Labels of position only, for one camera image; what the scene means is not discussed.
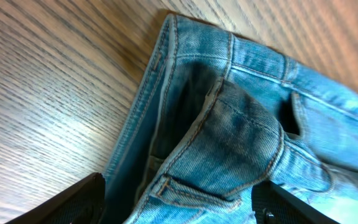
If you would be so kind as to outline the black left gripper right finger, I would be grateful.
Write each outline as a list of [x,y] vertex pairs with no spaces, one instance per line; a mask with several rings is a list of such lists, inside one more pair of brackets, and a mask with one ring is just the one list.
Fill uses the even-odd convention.
[[257,224],[339,224],[271,181],[252,188]]

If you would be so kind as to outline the light blue denim jeans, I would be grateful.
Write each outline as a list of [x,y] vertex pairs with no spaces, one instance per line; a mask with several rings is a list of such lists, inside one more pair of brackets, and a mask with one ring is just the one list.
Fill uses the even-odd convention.
[[255,223],[265,180],[358,223],[358,94],[170,14],[104,177],[103,223]]

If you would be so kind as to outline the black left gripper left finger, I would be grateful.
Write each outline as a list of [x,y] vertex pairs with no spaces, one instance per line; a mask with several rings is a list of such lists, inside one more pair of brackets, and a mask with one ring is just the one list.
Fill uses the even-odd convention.
[[105,179],[94,172],[7,224],[92,224],[104,211]]

